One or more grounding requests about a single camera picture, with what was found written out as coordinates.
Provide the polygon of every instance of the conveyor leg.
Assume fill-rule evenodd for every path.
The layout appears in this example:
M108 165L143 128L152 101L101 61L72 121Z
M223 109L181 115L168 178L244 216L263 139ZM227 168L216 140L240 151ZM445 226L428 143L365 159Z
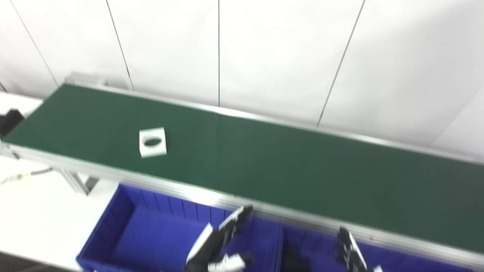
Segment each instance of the conveyor leg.
M89 195L92 188L96 185L98 178L89 177L86 183L82 182L79 175L64 168L56 168L56 170L69 183L74 192L84 195Z

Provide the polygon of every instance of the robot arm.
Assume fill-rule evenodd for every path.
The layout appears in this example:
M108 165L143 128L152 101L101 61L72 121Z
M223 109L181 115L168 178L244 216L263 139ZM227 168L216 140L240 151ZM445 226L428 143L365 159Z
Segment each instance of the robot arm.
M335 258L346 266L348 272L369 272L363 255L353 235L346 228L340 227L338 231L338 253ZM380 266L373 269L373 272L383 272Z
M215 262L222 248L238 233L238 226L247 220L252 210L252 205L238 208L217 230L208 223L188 253L183 272L236 272L252 263L250 253L225 255L220 262Z

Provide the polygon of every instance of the aluminum frame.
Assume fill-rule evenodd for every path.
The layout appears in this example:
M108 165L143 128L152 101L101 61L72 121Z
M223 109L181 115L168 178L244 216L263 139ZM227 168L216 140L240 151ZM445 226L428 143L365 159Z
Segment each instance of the aluminum frame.
M345 226L351 230L356 239L369 244L464 266L476 272L484 272L484 255L477 252L453 248L376 228L301 212L195 185L188 185L178 181L60 156L45 151L7 143L0 143L1 149L12 152L23 159L33 160L56 168L87 173L97 177L120 180L123 183L204 205L235 209L240 205L252 204L258 216L288 225L332 234L335 234L340 226Z
M176 99L161 98L155 95L136 93L132 91L117 89L107 86L99 86L94 84L72 84L73 86L81 86L92 88L95 90L109 91L134 97L146 98L170 104L187 106L197 108L200 110L211 111L218 114L234 116L239 118L257 120L262 122L280 124L298 129L314 131L334 136L340 136L348 139L353 139L361 142L397 148L402 150L414 151L433 156L445 157L460 161L465 161L475 164L484 164L480 157L456 154L446 151L438 151L423 147L416 147L407 144L395 143L374 137L362 136L352 133L339 132L330 129L316 128L310 126L301 126L291 122L281 121L273 118L268 118L260 115L245 113L237 110L219 108L216 106L200 105L191 102L180 101ZM336 220L324 216L314 215L306 212L297 211L294 209L277 206L273 204L264 203L244 197L234 196L231 194L202 188L199 186L188 185L182 182L164 179L156 176L151 176L142 173L131 172L125 169L105 166L93 162L83 161L71 157L61 156L58 154L48 153L45 151L35 150L22 146L12 145L5 142L0 142L0 153L12 154L13 156L21 157L45 163L55 168L68 169L69 171L78 171L94 175L97 177L110 178L121 180L141 188L161 192L167 195L179 197L196 203L210 205L220 208L234 209L240 205L251 203L254 205L256 214L258 216L275 220L284 224L289 224L307 229L322 231L326 233L336 233L340 226L345 226L351 230L354 237L360 241L397 250L411 253L427 258L437 259L447 263L461 265L474 269L474 271L484 272L484 254L462 250L458 248L449 247L442 244L437 244L429 241L419 240L408 236L383 231L380 229L369 228L366 226L353 224L341 220Z

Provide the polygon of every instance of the white square block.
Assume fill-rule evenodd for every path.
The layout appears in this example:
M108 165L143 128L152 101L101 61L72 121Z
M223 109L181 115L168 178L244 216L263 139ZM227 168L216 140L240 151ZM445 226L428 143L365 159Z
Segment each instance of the white square block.
M146 145L150 140L160 140L155 145ZM166 154L165 129L152 128L139 131L139 153L142 158Z

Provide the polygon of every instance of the hole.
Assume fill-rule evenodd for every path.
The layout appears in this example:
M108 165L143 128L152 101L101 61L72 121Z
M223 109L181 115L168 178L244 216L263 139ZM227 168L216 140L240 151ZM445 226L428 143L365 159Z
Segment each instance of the hole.
M145 146L155 146L157 144L161 143L161 138L158 137L147 137L143 139L143 144Z

